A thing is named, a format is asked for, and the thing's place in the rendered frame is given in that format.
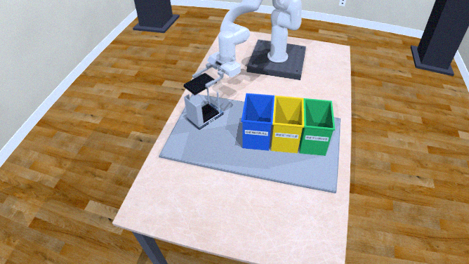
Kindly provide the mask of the yellow bin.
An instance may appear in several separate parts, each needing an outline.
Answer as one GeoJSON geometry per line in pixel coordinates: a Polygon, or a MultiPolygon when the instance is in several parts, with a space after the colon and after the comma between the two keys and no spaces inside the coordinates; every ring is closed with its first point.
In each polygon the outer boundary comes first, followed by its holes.
{"type": "Polygon", "coordinates": [[[271,151],[298,153],[304,128],[303,98],[275,95],[272,125],[271,151]]]}

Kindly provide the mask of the green bin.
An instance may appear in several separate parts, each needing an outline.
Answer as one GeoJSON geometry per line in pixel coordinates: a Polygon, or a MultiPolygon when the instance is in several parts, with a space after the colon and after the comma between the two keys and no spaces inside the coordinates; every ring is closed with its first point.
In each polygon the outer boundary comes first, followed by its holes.
{"type": "Polygon", "coordinates": [[[300,154],[326,156],[335,131],[332,101],[304,98],[303,105],[304,128],[300,137],[300,154]]]}

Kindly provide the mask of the blue open bin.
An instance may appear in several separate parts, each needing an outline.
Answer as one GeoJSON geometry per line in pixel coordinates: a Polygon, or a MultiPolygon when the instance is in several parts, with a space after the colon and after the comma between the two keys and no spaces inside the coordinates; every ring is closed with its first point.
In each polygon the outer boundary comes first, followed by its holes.
{"type": "Polygon", "coordinates": [[[242,148],[269,151],[274,102],[274,95],[246,93],[242,113],[242,148]]]}

